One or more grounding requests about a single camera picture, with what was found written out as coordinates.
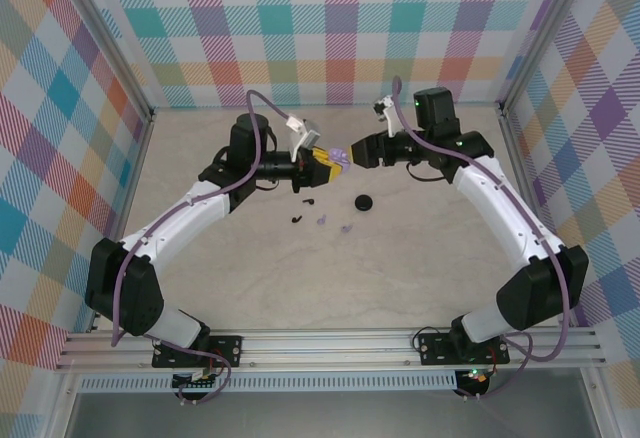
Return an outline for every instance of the small black object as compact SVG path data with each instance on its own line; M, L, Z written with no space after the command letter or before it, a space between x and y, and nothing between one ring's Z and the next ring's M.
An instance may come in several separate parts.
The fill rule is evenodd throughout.
M360 195L356 198L356 208L360 211L369 211L373 206L373 200L369 195Z

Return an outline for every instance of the aluminum rail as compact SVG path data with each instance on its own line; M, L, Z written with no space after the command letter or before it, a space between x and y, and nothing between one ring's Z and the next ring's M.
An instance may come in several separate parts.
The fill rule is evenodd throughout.
M557 343L559 329L529 330L534 353L547 354ZM234 373L293 371L394 371L407 369L464 370L469 365L422 366L410 339L414 329L310 330L310 331L212 331L213 335L243 336L240 366ZM70 334L60 356L61 373L127 373L163 371L151 367L153 348L146 338L125 336L118 347L110 345L111 333ZM526 339L514 341L526 346ZM510 348L511 362L500 368L517 368L524 356ZM604 351L591 328L571 328L560 356L547 363L531 361L528 368L583 368L605 366Z

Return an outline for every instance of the black cable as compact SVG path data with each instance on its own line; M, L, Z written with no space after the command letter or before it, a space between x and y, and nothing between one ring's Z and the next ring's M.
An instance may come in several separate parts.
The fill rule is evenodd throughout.
M444 176L438 176L436 178L420 178L419 176L416 176L413 173L411 173L411 171L409 170L410 166L411 166L411 162L407 162L407 173L409 173L409 176L416 181L419 181L421 183L433 183L435 181L444 180Z
M276 186L272 186L271 188L263 188L262 186L258 186L256 185L256 190L260 190L260 191L273 191L275 190L278 185L280 184L280 180L276 181Z
M421 331L424 330L433 330L436 333L440 334L440 330L437 328L434 328L433 326L425 326L424 328L420 328L418 331L416 331L416 334L413 335L413 338L411 338L411 346L413 347L414 350L416 350L418 353L420 353L420 350L418 349L418 347L416 347L416 338L418 337L418 335L420 334Z
M271 141L273 141L272 151L278 151L278 138L276 137L276 134L273 132L270 126L267 127L267 135L269 135L269 138L271 138Z

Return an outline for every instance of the plaid wall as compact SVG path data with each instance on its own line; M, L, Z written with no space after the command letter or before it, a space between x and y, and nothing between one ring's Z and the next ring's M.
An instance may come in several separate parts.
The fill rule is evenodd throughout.
M142 120L70 0L0 0L0 437L33 436Z
M459 101L494 101L505 51L531 25L529 3L542 3L95 1L150 101L172 107L243 105L250 88L288 106L370 103L395 74L405 90L440 84Z
M576 0L512 111L546 224L591 258L578 316L640 436L640 0Z
M522 65L522 60L524 60L524 58L529 53L529 50L531 49L531 45L533 44L534 38L538 34L540 25L542 25L543 21L547 18L547 15L549 14L549 7L551 6L551 3L553 3L553 0L542 1L542 5L540 5L540 8L538 9L538 12L536 13L536 17L531 22L531 25L529 26L529 30L527 31L525 39L520 45L520 48L518 49L518 54L516 55L515 59L511 64L511 67L509 68L509 73L507 73L507 78L504 80L504 83L500 88L500 92L498 93L497 101L504 100L505 95L509 91L511 84L513 83L513 79L515 78L516 74L520 70L520 66Z

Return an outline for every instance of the floor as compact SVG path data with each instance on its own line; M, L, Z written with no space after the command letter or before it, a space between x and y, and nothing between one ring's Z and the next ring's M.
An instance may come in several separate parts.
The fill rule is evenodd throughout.
M289 111L315 121L318 145L327 149L384 129L367 107ZM159 113L127 234L183 196L243 112ZM286 143L284 120L259 112ZM493 108L460 106L457 113L463 131L484 134L515 183ZM410 108L406 116L413 120ZM414 170L436 176L427 165ZM373 198L368 212L354 207L361 193ZM343 225L353 228L343 233ZM404 166L352 166L298 195L284 182L256 192L188 245L160 282L166 301L218 329L446 326L494 299L508 269L489 228L453 186L414 181Z

